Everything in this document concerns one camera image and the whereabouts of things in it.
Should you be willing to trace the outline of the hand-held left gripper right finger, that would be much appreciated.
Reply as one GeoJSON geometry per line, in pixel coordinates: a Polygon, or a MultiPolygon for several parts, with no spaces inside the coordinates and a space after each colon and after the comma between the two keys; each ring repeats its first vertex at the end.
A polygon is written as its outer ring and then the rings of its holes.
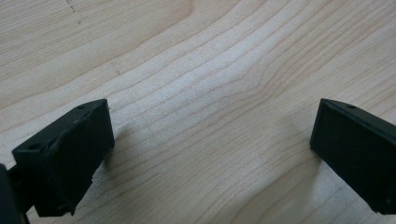
{"type": "Polygon", "coordinates": [[[322,99],[310,147],[371,209],[396,215],[396,126],[354,105],[322,99]]]}

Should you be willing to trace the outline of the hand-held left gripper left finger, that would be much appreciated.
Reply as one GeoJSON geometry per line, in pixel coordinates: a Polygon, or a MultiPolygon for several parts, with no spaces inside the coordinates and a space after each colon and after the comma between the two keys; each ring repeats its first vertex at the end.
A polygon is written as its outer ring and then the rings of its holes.
{"type": "Polygon", "coordinates": [[[42,217],[73,214],[115,145],[106,99],[79,105],[12,150],[19,203],[42,217]]]}

